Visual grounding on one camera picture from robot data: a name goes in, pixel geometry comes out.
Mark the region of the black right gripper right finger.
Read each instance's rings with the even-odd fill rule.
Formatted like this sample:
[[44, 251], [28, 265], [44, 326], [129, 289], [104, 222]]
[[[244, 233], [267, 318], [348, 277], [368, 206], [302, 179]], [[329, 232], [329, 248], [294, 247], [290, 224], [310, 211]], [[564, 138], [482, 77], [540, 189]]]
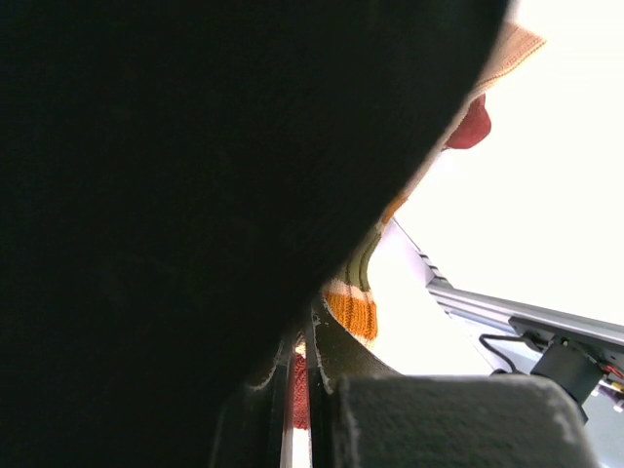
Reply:
[[314, 467], [596, 467], [576, 404], [536, 376], [405, 376], [317, 297], [305, 332]]

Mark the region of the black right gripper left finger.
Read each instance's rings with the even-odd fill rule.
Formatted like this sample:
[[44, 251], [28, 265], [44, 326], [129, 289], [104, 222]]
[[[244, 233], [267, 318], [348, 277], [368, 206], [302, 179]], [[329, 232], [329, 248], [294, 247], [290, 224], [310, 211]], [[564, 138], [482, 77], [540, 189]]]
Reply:
[[504, 1], [5, 1], [1, 463], [202, 467]]

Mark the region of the striped maroon green sock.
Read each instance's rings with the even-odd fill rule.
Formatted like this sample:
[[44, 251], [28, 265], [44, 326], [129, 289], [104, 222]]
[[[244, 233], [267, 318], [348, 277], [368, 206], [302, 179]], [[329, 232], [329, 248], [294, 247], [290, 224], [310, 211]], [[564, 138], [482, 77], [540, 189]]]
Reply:
[[337, 322], [347, 342], [355, 345], [353, 357], [347, 355], [347, 346], [338, 346], [338, 361], [347, 367], [339, 372], [340, 375], [384, 375], [395, 372], [371, 352], [378, 338], [377, 306], [368, 277], [372, 254], [396, 211], [407, 201], [440, 154], [449, 149], [471, 149], [489, 135], [491, 120], [486, 109], [487, 91], [521, 67], [545, 44], [546, 39], [537, 33], [512, 21], [503, 23], [489, 62], [456, 116], [358, 249], [322, 288], [322, 311]]

